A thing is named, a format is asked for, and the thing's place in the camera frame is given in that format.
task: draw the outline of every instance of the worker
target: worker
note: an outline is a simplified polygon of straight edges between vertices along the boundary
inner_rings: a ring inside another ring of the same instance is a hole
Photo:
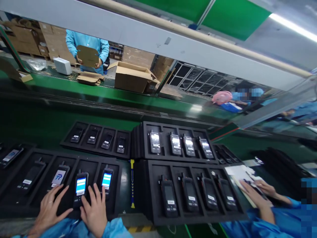
[[[106,61],[109,54],[109,43],[107,40],[99,39],[93,36],[88,36],[83,33],[66,30],[66,44],[69,52],[78,60],[81,71],[88,71],[93,73],[103,73],[103,63]],[[83,61],[77,56],[77,46],[83,45],[96,49],[99,55],[99,62],[96,63],[95,68],[82,65]]]
[[[243,90],[239,90],[239,91],[240,92],[232,93],[232,99],[230,100],[230,102],[234,102],[235,104],[241,105],[241,106],[251,105],[251,101],[258,100],[264,93],[263,89],[261,88],[245,89],[244,92],[242,92]]]
[[[96,238],[127,237],[132,238],[122,223],[121,218],[107,221],[105,187],[102,186],[102,197],[97,184],[94,183],[94,190],[88,186],[91,205],[85,196],[82,196],[83,206],[80,207],[81,221],[66,218],[73,209],[66,210],[57,216],[59,203],[68,190],[69,186],[55,198],[57,192],[63,185],[54,187],[41,201],[40,213],[37,216],[34,226],[28,233],[28,238],[51,238],[51,237],[78,237],[86,238],[94,235]]]
[[[263,180],[256,180],[255,184],[265,195],[281,201],[287,208],[271,207],[249,184],[242,180],[240,183],[243,186],[241,190],[249,196],[257,209],[247,212],[250,220],[221,223],[229,237],[301,237],[301,221],[309,220],[307,213],[301,210],[301,202],[276,193],[275,188]]]

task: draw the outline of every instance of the illuminated screen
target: illuminated screen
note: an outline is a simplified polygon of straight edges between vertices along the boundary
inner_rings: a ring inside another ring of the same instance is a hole
[[[109,189],[109,187],[110,187],[111,176],[112,176],[112,174],[109,174],[109,173],[103,174],[102,186],[104,186],[105,189]]]
[[[84,195],[86,189],[86,178],[77,179],[76,195]]]

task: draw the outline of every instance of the ceiling light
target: ceiling light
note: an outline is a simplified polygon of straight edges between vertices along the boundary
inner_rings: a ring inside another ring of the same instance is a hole
[[[295,23],[286,20],[283,17],[280,17],[279,15],[276,15],[275,13],[272,13],[269,18],[273,19],[274,21],[277,21],[278,23],[290,28],[291,30],[307,37],[308,39],[317,42],[317,35],[305,30],[304,28],[300,27],[299,25],[296,25]]]

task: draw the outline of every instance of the stack of cardboard boxes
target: stack of cardboard boxes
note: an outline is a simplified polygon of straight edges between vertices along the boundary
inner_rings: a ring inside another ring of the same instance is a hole
[[[160,82],[164,79],[173,61],[173,59],[167,58],[165,56],[158,57],[158,60],[153,69],[153,73]]]
[[[47,48],[40,45],[40,42],[44,42],[44,37],[36,23],[26,19],[0,22],[1,25],[12,30],[6,33],[16,51],[48,57]]]
[[[76,64],[76,60],[66,45],[66,29],[40,22],[51,60],[60,57]]]

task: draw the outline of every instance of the blue sleeve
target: blue sleeve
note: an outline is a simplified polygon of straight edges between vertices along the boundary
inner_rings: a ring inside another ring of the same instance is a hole
[[[100,39],[100,45],[101,45],[101,53],[99,55],[99,58],[101,59],[102,63],[104,63],[109,54],[109,43],[106,40]]]
[[[293,238],[287,233],[281,232],[280,228],[272,223],[264,221],[260,218],[256,218],[252,222],[251,227],[252,236],[251,237],[261,237],[261,238]]]
[[[294,199],[291,199],[290,197],[287,197],[287,198],[292,202],[292,205],[289,205],[291,208],[301,209],[301,202],[296,201]]]
[[[102,238],[133,238],[122,223],[121,218],[108,221]]]
[[[66,44],[67,44],[69,52],[76,59],[77,49],[76,49],[76,46],[75,46],[74,33],[71,30],[66,30]]]

